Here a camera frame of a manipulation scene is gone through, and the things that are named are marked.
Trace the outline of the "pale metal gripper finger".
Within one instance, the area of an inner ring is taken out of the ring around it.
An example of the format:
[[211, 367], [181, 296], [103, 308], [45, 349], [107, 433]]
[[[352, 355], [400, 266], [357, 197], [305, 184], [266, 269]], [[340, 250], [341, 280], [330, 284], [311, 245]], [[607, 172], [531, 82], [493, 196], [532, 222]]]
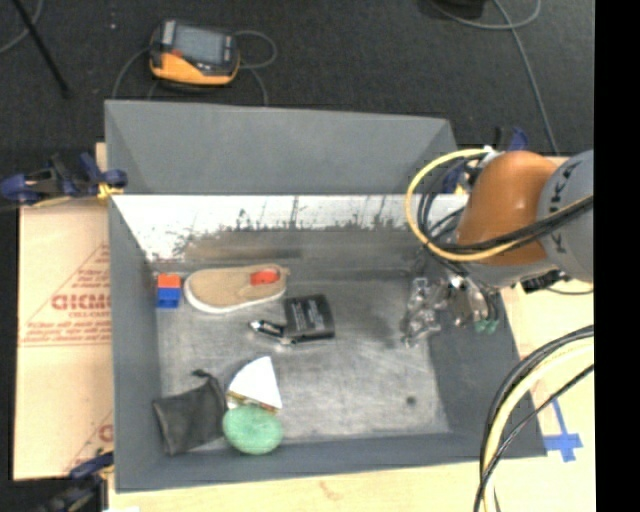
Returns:
[[442, 331], [438, 313], [431, 308], [407, 311], [400, 321], [401, 342], [405, 347], [415, 347]]
[[411, 283], [408, 310], [441, 310], [446, 306], [449, 288], [446, 282], [430, 282], [427, 278], [416, 278]]

